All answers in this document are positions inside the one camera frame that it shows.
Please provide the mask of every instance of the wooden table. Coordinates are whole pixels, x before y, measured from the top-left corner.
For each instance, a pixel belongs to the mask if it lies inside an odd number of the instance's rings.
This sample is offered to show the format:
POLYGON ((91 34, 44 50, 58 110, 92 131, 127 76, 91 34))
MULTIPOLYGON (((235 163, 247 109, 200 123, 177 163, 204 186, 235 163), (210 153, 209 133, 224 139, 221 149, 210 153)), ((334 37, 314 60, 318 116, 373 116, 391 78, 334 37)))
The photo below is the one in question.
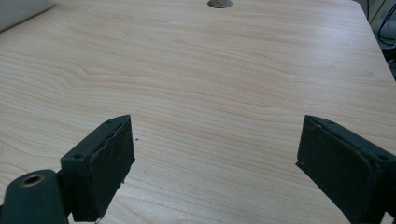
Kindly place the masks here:
POLYGON ((1 201, 132 115, 100 223, 347 223, 294 164, 305 114, 396 153, 396 85, 348 0, 58 0, 0 34, 0 98, 1 201))

